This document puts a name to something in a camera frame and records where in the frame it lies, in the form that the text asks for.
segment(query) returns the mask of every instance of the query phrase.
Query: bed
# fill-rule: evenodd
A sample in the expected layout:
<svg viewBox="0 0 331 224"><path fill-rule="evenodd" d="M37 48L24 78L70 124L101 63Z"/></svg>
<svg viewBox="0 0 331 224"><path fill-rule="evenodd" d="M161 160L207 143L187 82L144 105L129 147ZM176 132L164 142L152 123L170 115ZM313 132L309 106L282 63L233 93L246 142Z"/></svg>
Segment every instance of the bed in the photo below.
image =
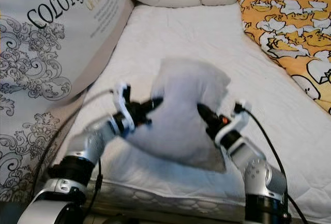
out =
<svg viewBox="0 0 331 224"><path fill-rule="evenodd" d="M137 5L84 101L118 81L131 84L131 98L143 101L161 61L183 57L209 62L231 77L218 113L230 115L235 100L248 100L283 162L289 194L309 221L331 223L330 115L244 34L238 3L177 9ZM54 162L60 162L74 134L114 111L111 96L82 109ZM252 120L242 134L276 166ZM121 208L150 219L178 214L202 217L200 223L243 220L244 183L226 156L225 160L225 174L194 169L155 158L118 138L102 157L104 180L93 211L114 214ZM96 173L89 184L91 194ZM290 211L298 218L291 205Z"/></svg>

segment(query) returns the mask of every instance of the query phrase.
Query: black cable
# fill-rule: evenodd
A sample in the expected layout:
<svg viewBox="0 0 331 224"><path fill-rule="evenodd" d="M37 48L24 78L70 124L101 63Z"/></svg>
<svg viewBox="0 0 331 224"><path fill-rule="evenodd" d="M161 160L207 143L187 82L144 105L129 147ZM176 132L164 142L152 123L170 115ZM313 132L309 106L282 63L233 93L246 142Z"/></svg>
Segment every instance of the black cable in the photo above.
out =
<svg viewBox="0 0 331 224"><path fill-rule="evenodd" d="M30 196L30 201L33 200L34 194L35 194L35 188L36 188L36 184L37 184L37 180L38 180L38 176L41 170L41 166L46 158L46 155L49 151L49 149L52 147L52 145L55 142L55 139L57 138L57 136L60 134L60 132L62 131L62 129L68 124L68 122L83 108L85 108L88 104L90 104L91 102L93 102L94 100L98 99L99 97L105 95L105 94L111 94L113 93L112 89L108 89L105 91L102 91L98 94L96 94L95 96L93 96L91 99L89 99L88 101L86 101L84 104L82 104L78 109L76 109L71 115L68 116L68 118L65 119L65 121L62 123L62 125L58 128L58 130L56 131L55 135L53 136L53 139L48 143L47 147L45 148L43 154L41 155L41 158L38 162L37 168L36 168L36 173L34 175L34 179L33 179L33 185L32 185L32 190L31 190L31 196Z"/></svg>
<svg viewBox="0 0 331 224"><path fill-rule="evenodd" d="M308 221L306 220L304 214L301 212L299 206L296 204L296 202L292 199L292 197L290 197L290 195L288 195L290 202L293 204L293 206L295 207L296 211L298 212L298 214L301 217L301 220L303 221L304 224L308 224Z"/></svg>
<svg viewBox="0 0 331 224"><path fill-rule="evenodd" d="M97 180L95 182L95 187L94 187L94 194L93 194L93 197L91 199L91 202L89 203L89 206L84 214L84 217L83 217L83 220L88 216L88 214L90 213L91 209L92 209L92 206L94 204L94 201L97 197L97 194L99 192L99 190L101 189L101 185L102 185L102 179L103 179L103 175L101 174L101 159L99 159L98 161L98 164L99 164L99 173L98 173L98 176L97 176Z"/></svg>
<svg viewBox="0 0 331 224"><path fill-rule="evenodd" d="M272 145L271 143L271 140L269 139L267 133L265 132L264 128L262 127L262 125L260 124L260 122L258 121L258 119L256 119L256 117L247 109L244 109L242 108L242 110L244 110L246 113L248 113L252 118L253 120L256 122L256 124L258 125L258 127L260 128L260 130L262 131L265 139L267 140L271 150L273 151L273 154L275 155L275 158L278 162L278 166L280 168L280 171L281 173L285 176L285 179L286 179L286 174L285 174L285 170L284 170L284 167L283 167L283 164L281 163L280 161L280 158L274 148L274 146ZM286 187L286 191L285 191L285 194L284 194L284 202L285 202L285 209L287 210L288 209L288 199L290 200L290 202L293 204L293 206L295 207L296 211L298 212L298 214L300 215L300 218L301 220L303 221L304 224L308 224L308 221L307 219L305 218L304 214L302 213L302 211L300 210L299 206L295 203L295 201L290 197L290 195L288 194L288 189Z"/></svg>

